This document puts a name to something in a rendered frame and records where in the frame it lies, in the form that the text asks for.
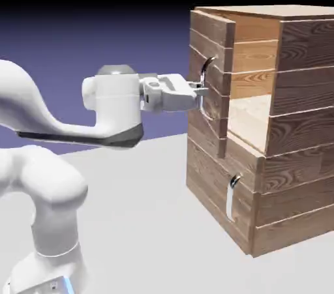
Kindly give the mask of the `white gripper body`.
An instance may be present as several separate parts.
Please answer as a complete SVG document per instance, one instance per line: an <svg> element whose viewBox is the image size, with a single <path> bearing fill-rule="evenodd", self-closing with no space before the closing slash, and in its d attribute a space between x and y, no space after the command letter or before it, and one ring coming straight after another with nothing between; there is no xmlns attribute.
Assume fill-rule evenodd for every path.
<svg viewBox="0 0 334 294"><path fill-rule="evenodd" d="M197 107L197 94L180 74L158 75L162 89L162 110L188 111Z"/></svg>

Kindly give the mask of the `wooden cabinet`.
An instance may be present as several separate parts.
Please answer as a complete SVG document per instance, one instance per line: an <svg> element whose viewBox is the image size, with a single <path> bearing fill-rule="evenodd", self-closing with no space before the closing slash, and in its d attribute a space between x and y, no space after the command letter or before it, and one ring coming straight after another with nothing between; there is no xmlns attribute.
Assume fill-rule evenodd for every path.
<svg viewBox="0 0 334 294"><path fill-rule="evenodd" d="M235 23L227 140L237 137L264 155L261 250L334 231L334 7L193 10ZM199 112L188 114L187 137L215 146Z"/></svg>

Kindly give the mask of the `short wooden cabinet door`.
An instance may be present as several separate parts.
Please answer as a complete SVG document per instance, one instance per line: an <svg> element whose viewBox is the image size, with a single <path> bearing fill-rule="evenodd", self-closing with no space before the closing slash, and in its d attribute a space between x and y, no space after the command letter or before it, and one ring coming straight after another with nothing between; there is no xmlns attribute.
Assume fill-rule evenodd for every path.
<svg viewBox="0 0 334 294"><path fill-rule="evenodd" d="M264 155L234 136L227 140L224 158L217 158L214 150L202 138L187 138L187 185L244 253L261 256L256 215ZM231 222L226 216L226 193L236 173L242 178L234 189Z"/></svg>

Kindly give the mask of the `long curved metal handle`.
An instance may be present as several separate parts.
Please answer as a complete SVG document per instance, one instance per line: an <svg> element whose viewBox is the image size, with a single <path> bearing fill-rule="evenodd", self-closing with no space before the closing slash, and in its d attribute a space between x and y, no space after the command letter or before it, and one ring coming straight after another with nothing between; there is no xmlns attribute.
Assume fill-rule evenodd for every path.
<svg viewBox="0 0 334 294"><path fill-rule="evenodd" d="M201 72L200 72L200 88L204 89L205 88L205 73L209 67L209 65L217 58L217 56L211 56L209 58L207 58L207 60L205 61L205 63L202 66ZM199 99L199 109L201 114L209 121L212 121L213 118L206 112L205 108L204 108L204 96L205 95L201 95L200 99Z"/></svg>

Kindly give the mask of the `tall wooden cabinet door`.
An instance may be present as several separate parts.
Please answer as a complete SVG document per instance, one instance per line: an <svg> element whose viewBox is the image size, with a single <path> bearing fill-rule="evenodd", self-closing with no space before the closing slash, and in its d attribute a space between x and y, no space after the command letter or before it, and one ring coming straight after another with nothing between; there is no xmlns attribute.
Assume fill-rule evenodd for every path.
<svg viewBox="0 0 334 294"><path fill-rule="evenodd" d="M204 108L213 120L207 120L201 112L198 114L198 119L207 125L206 134L213 137L217 158L224 158L226 154L234 29L234 22L220 16L201 10L190 13L187 79L200 81L200 72L207 58L217 56L205 73L205 87L209 94L204 97Z"/></svg>

